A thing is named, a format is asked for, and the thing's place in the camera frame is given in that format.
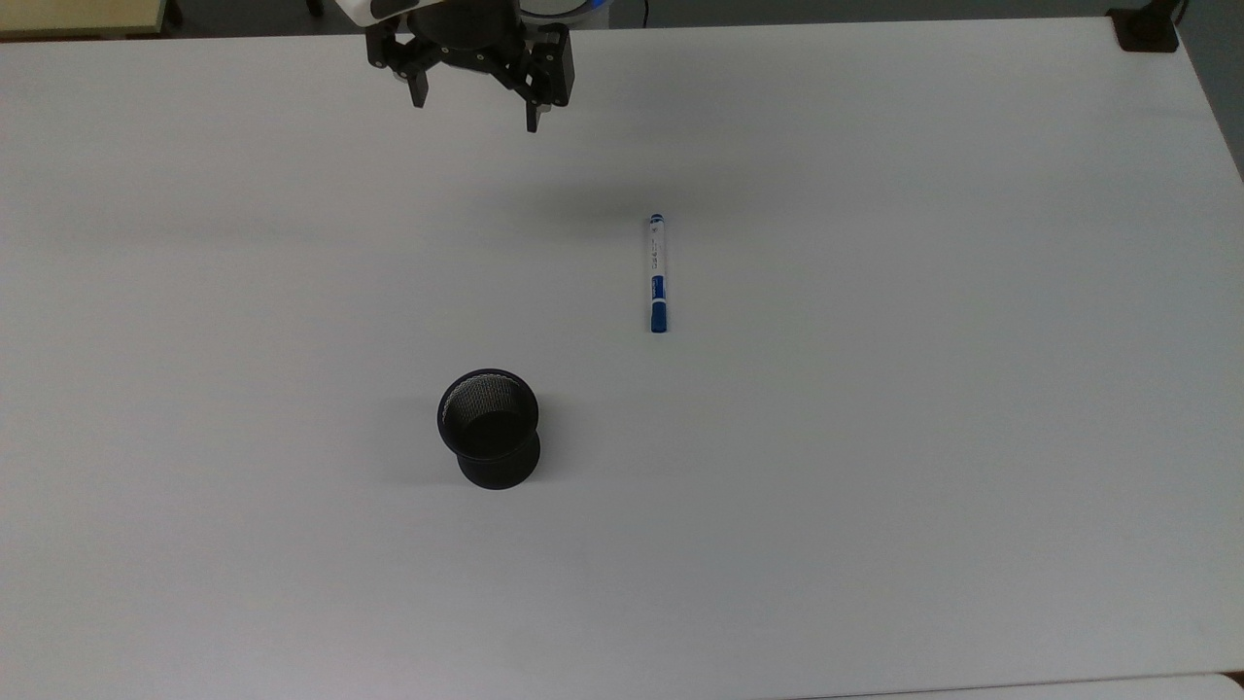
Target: white table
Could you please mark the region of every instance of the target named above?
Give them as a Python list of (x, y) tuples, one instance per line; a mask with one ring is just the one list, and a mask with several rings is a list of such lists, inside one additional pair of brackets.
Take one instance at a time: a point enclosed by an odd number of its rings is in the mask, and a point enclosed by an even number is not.
[[(5, 698), (1244, 668), (1244, 187), (1106, 19), (0, 46)], [(646, 332), (643, 220), (669, 220)], [(501, 367), (545, 454), (471, 487)]]

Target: pen holder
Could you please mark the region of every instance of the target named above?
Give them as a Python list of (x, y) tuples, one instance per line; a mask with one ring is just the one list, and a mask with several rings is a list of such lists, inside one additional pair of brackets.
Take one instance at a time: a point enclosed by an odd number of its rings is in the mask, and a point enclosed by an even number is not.
[(459, 378), (437, 409), (437, 430), (471, 484), (499, 491), (531, 476), (540, 461), (536, 395), (505, 371)]

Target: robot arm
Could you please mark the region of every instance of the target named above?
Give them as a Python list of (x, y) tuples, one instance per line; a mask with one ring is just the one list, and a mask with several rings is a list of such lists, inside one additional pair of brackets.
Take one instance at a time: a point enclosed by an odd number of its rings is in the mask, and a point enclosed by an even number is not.
[[(337, 0), (367, 29), (367, 60), (406, 81), (411, 101), (423, 107), (428, 70), (437, 63), (489, 73), (526, 102), (527, 131), (540, 114), (570, 102), (575, 66), (570, 30), (552, 24), (530, 27), (518, 0)], [(413, 37), (397, 31), (406, 22)]]

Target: blue marker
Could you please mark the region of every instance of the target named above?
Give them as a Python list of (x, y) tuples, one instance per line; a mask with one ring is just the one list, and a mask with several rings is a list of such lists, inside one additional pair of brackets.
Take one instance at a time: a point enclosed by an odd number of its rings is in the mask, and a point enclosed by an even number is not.
[(652, 332), (666, 332), (666, 218), (648, 219), (648, 275), (652, 277)]

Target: table surface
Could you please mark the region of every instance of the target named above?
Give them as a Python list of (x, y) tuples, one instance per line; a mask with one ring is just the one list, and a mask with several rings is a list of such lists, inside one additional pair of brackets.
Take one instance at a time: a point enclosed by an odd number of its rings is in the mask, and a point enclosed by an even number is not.
[(159, 31), (164, 0), (6, 0), (0, 36), (71, 36)]
[[(6, 698), (1244, 668), (1244, 187), (1105, 19), (0, 47)], [(643, 223), (672, 331), (646, 332)], [(540, 398), (506, 492), (437, 436)]]
[(912, 695), (875, 695), (878, 700), (1240, 700), (1244, 690), (1222, 675), (1146, 678), (1092, 683), (982, 688)]

